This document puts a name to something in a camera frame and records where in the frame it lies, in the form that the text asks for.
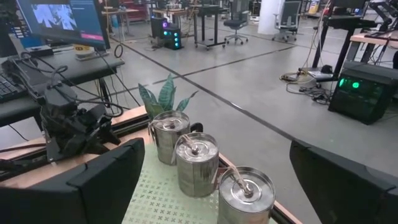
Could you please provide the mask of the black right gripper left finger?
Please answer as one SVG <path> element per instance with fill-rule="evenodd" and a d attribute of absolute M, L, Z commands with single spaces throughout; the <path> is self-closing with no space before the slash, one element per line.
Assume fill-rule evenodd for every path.
<path fill-rule="evenodd" d="M 121 223 L 144 156 L 135 138 L 31 187 L 1 187 L 1 224 Z"/>

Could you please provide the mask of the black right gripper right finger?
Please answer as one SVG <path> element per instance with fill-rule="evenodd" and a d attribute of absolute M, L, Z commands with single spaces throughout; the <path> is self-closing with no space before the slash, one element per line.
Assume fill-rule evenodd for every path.
<path fill-rule="evenodd" d="M 397 224 L 397 177 L 303 141 L 290 161 L 322 223 Z"/>

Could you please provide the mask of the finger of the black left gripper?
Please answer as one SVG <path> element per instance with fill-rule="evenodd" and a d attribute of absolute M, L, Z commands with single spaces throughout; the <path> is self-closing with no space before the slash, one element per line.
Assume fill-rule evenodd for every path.
<path fill-rule="evenodd" d="M 119 145 L 121 143 L 117 135 L 115 135 L 114 131 L 112 130 L 111 121 L 106 121 L 100 125 L 99 138 L 105 142 L 110 142 L 115 145 Z"/>
<path fill-rule="evenodd" d="M 74 135 L 72 138 L 74 154 L 103 154 L 104 146 L 98 140 L 96 134 Z"/>

